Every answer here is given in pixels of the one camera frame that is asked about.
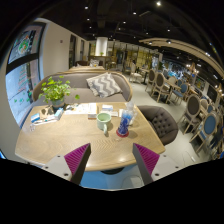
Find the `mug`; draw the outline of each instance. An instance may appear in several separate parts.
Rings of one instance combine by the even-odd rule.
[[[104,131],[104,134],[107,134],[107,126],[110,124],[111,115],[107,113],[99,113],[96,116],[97,119],[97,127],[100,130]]]

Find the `sofa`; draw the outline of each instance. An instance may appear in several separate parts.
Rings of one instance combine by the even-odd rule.
[[[121,88],[122,93],[116,93],[112,96],[101,98],[99,96],[94,96],[92,90],[90,90],[88,83],[86,79],[92,78],[101,74],[104,74],[106,71],[89,71],[89,72],[74,72],[72,74],[54,74],[51,75],[53,80],[57,81],[58,77],[61,75],[64,75],[63,83],[67,80],[70,81],[70,86],[75,89],[71,89],[71,93],[69,96],[65,96],[64,101],[66,104],[73,104],[73,103],[90,103],[90,102],[128,102],[132,98],[132,87],[130,86],[127,79],[121,75],[119,72],[111,72],[115,82],[118,84],[118,86]],[[41,80],[37,86],[33,90],[33,101],[36,102],[35,105],[46,105],[45,102],[43,102],[43,97],[38,99],[38,96],[40,93],[43,93],[41,90],[42,83],[47,82],[48,78],[50,76],[45,77],[43,80]],[[80,99],[76,100],[75,95],[79,95]]]

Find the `striped cushion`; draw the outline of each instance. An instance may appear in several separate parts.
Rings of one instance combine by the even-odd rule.
[[[105,75],[92,81],[93,87],[97,90],[101,98],[120,93],[121,89],[115,82],[111,74]]]
[[[96,90],[96,89],[94,88],[94,86],[93,86],[93,83],[92,83],[93,80],[94,80],[94,79],[98,79],[98,78],[100,78],[100,77],[103,77],[103,76],[105,76],[105,75],[108,75],[108,72],[106,72],[106,73],[104,73],[104,74],[102,74],[102,75],[95,76],[95,77],[93,77],[93,78],[86,79],[86,81],[87,81],[87,83],[88,83],[88,86],[89,86],[89,88],[92,90],[94,96],[99,96],[99,93],[97,92],[97,90]]]
[[[91,59],[89,65],[90,65],[91,67],[94,67],[94,65],[98,66],[99,63],[100,63],[99,60],[93,60],[93,59]]]

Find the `wooden table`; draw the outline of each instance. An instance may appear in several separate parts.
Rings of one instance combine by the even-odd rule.
[[[124,103],[97,103],[99,111],[103,104],[114,106],[114,111],[124,109]],[[129,127],[129,136],[120,138],[116,130],[120,117],[112,117],[108,136],[97,128],[96,120],[88,120],[87,114],[65,115],[56,122],[36,125],[30,131],[30,117],[46,106],[34,107],[19,133],[15,154],[36,165],[45,165],[57,154],[66,155],[72,150],[91,143],[91,155],[85,171],[110,170],[136,164],[132,154],[133,143],[143,145],[160,154],[165,147],[153,128],[136,108],[138,115]]]

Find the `flower pot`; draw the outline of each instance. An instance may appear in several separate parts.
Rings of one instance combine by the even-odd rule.
[[[63,107],[65,105],[65,102],[64,102],[64,97],[60,100],[52,100],[52,107],[57,110],[58,108],[60,107]]]

